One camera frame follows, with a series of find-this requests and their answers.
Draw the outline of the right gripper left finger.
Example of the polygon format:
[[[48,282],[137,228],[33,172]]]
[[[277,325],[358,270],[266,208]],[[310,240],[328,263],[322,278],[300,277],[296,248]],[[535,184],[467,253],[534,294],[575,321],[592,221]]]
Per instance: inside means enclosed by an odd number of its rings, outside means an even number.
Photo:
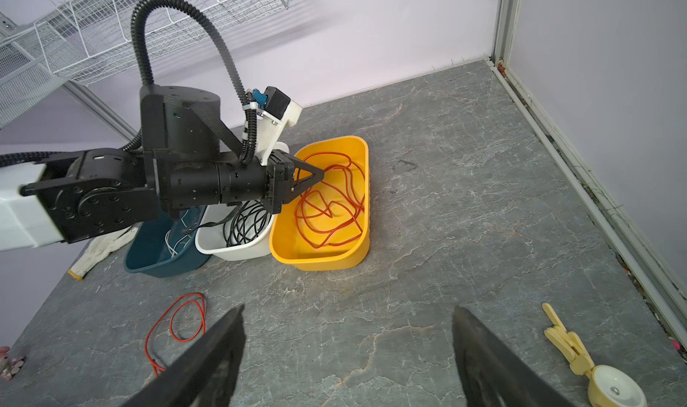
[[[127,406],[228,406],[246,344],[244,306],[229,310]]]

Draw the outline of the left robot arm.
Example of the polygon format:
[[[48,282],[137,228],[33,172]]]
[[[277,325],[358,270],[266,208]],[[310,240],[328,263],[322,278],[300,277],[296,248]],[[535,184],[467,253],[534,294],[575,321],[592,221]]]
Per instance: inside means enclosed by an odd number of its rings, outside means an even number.
[[[218,95],[155,82],[146,42],[150,15],[171,8],[207,33],[245,116],[237,137]],[[132,49],[141,75],[139,133],[120,148],[33,151],[1,158],[1,247],[74,244],[161,214],[257,201],[277,215],[324,179],[283,149],[280,136],[302,107],[276,87],[247,90],[216,26],[186,0],[141,0],[132,10]]]

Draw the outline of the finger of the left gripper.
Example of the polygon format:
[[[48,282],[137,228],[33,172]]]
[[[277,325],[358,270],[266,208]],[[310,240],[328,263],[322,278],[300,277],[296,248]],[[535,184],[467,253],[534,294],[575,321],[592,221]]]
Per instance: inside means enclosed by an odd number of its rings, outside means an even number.
[[[289,196],[289,201],[292,202],[311,187],[322,182],[325,178],[325,170],[295,157],[290,157],[290,160],[294,163],[295,173],[295,180]]]

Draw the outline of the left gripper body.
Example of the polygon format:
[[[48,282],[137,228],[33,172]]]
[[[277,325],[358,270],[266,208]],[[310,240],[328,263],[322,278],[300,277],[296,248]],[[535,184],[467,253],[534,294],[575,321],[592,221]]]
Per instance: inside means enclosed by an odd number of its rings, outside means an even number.
[[[268,158],[268,185],[262,200],[270,214],[279,214],[295,198],[295,158],[284,151],[272,151]]]

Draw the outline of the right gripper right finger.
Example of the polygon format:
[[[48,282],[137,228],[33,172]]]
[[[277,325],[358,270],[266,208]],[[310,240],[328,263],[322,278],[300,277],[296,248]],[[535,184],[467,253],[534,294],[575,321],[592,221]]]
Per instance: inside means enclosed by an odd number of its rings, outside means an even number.
[[[467,308],[454,308],[454,358],[469,406],[570,406]]]

